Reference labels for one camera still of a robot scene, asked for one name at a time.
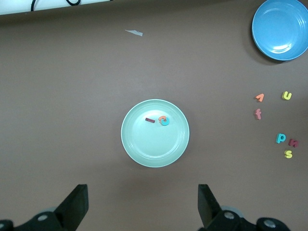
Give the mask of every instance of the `black cable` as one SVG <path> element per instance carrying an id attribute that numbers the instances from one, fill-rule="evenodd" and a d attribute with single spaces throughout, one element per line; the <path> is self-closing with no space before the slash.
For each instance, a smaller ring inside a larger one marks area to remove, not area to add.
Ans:
<path id="1" fill-rule="evenodd" d="M 36 0 L 32 0 L 32 4 L 31 4 L 31 11 L 34 11 L 34 4 L 35 4 Z M 77 6 L 80 4 L 81 0 L 78 0 L 76 3 L 71 3 L 69 0 L 66 0 L 68 4 L 70 4 L 71 6 Z"/>

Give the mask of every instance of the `blue plate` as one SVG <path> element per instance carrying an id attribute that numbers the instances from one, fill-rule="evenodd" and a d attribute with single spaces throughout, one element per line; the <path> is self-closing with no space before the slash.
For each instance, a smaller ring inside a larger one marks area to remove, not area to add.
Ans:
<path id="1" fill-rule="evenodd" d="M 158 119 L 169 118 L 168 125 Z M 189 126 L 183 112 L 164 100 L 146 100 L 125 116 L 121 129 L 125 151 L 137 163 L 147 167 L 167 166 L 183 154 L 189 140 Z"/>
<path id="2" fill-rule="evenodd" d="M 308 10 L 297 0 L 267 0 L 256 11 L 252 34 L 258 48 L 276 60 L 297 58 L 308 47 Z"/>

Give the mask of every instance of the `white paper scrap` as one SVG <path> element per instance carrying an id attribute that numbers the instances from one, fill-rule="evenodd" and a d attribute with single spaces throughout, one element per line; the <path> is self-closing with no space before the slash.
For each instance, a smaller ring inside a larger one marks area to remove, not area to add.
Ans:
<path id="1" fill-rule="evenodd" d="M 126 30 L 126 31 L 129 32 L 129 33 L 132 33 L 132 34 L 134 34 L 134 35 L 139 35 L 139 36 L 142 36 L 142 35 L 143 35 L 142 32 L 139 32 L 139 31 L 137 31 L 137 30 Z"/>

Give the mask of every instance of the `metal bolt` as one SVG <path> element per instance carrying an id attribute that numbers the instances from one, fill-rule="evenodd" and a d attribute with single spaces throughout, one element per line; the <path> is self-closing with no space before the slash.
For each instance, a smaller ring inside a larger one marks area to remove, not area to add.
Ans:
<path id="1" fill-rule="evenodd" d="M 269 228 L 275 228 L 275 227 L 276 227 L 275 223 L 274 223 L 272 220 L 265 220 L 263 223 L 264 223 L 267 227 L 269 227 Z"/>
<path id="2" fill-rule="evenodd" d="M 46 220 L 47 219 L 47 215 L 41 215 L 38 217 L 38 221 L 43 221 L 43 220 Z"/>
<path id="3" fill-rule="evenodd" d="M 225 218 L 234 219 L 234 214 L 231 212 L 225 212 Z"/>

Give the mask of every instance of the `plate rim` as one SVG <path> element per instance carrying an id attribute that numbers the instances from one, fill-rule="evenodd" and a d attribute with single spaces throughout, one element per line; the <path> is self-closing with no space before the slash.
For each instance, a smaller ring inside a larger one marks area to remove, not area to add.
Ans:
<path id="1" fill-rule="evenodd" d="M 184 149 L 183 149 L 183 152 L 175 159 L 173 160 L 172 162 L 168 163 L 168 164 L 165 164 L 165 165 L 159 165 L 159 166 L 150 166 L 150 165 L 146 165 L 146 164 L 143 164 L 143 163 L 140 163 L 139 161 L 135 160 L 130 154 L 129 152 L 127 151 L 127 149 L 125 148 L 125 145 L 124 145 L 124 142 L 123 142 L 123 125 L 128 117 L 128 115 L 131 113 L 131 111 L 133 111 L 136 107 L 138 107 L 140 104 L 142 103 L 146 103 L 146 102 L 151 102 L 151 101 L 161 101 L 161 102 L 165 102 L 165 103 L 168 103 L 172 106 L 174 106 L 184 117 L 185 119 L 185 122 L 186 122 L 186 126 L 187 126 L 187 129 L 188 129 L 188 133 L 187 133 L 187 142 L 185 143 L 184 145 Z M 145 100 L 145 101 L 142 101 L 142 102 L 139 102 L 138 104 L 136 104 L 135 106 L 133 106 L 128 112 L 127 114 L 125 115 L 124 119 L 123 119 L 123 122 L 122 122 L 122 126 L 121 126 L 121 141 L 122 141 L 122 146 L 125 150 L 125 152 L 129 155 L 129 157 L 135 161 L 136 163 L 142 165 L 142 166 L 145 166 L 145 167 L 153 167 L 153 168 L 157 168 L 157 167 L 165 167 L 165 166 L 168 166 L 168 165 L 171 165 L 172 163 L 174 163 L 175 161 L 177 161 L 182 155 L 183 153 L 186 151 L 186 148 L 188 146 L 188 143 L 189 143 L 189 138 L 190 138 L 190 129 L 189 129 L 189 124 L 188 124 L 188 121 L 187 121 L 187 118 L 186 116 L 184 115 L 184 113 L 173 103 L 167 101 L 167 100 L 162 100 L 162 99 L 149 99 L 149 100 Z"/>
<path id="2" fill-rule="evenodd" d="M 307 13 L 307 19 L 308 19 L 308 9 L 307 9 L 307 7 L 306 7 L 303 3 L 301 3 L 299 0 L 287 0 L 287 1 L 289 1 L 289 2 L 291 2 L 291 3 L 296 3 L 296 4 L 300 5 L 300 6 L 306 11 L 306 13 Z M 273 55 L 271 55 L 271 54 L 273 54 L 272 52 L 266 52 L 267 50 L 264 51 L 263 49 L 261 49 L 259 43 L 257 42 L 257 40 L 256 40 L 256 38 L 255 38 L 254 24 L 255 24 L 255 19 L 256 19 L 257 13 L 260 11 L 260 9 L 261 9 L 262 7 L 264 7 L 264 5 L 272 4 L 272 3 L 286 4 L 285 2 L 286 2 L 286 1 L 283 1 L 283 0 L 266 0 L 266 1 L 265 1 L 264 3 L 262 3 L 262 4 L 258 7 L 258 9 L 256 10 L 256 12 L 255 12 L 255 14 L 254 14 L 254 17 L 253 17 L 253 20 L 252 20 L 252 26 L 251 26 L 252 35 L 253 35 L 252 37 L 253 37 L 253 40 L 254 40 L 256 46 L 258 47 L 258 49 L 259 49 L 263 54 L 265 54 L 266 56 L 268 56 L 269 58 L 272 58 L 272 59 L 275 59 L 275 60 L 279 60 L 279 61 L 289 61 L 289 60 L 298 58 L 299 56 L 301 56 L 301 55 L 308 49 L 308 43 L 307 43 L 306 48 L 303 49 L 303 51 L 302 51 L 300 54 L 296 55 L 296 56 L 292 56 L 291 58 L 279 58 L 279 57 L 276 58 L 276 57 L 274 57 Z"/>

